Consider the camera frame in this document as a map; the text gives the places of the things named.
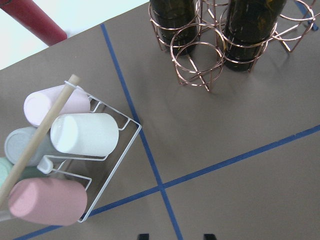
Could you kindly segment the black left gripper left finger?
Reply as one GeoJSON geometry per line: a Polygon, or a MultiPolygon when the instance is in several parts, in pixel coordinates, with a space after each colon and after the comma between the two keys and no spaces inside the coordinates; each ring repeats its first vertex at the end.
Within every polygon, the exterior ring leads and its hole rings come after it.
{"type": "Polygon", "coordinates": [[[141,233],[137,236],[137,240],[149,240],[150,235],[148,233],[141,233]]]}

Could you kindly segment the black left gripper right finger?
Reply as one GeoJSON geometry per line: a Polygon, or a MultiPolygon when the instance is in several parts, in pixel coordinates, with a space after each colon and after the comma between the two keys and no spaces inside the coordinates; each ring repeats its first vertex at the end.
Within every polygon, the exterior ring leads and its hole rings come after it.
{"type": "Polygon", "coordinates": [[[216,236],[213,233],[204,233],[203,240],[216,240],[216,236]]]}

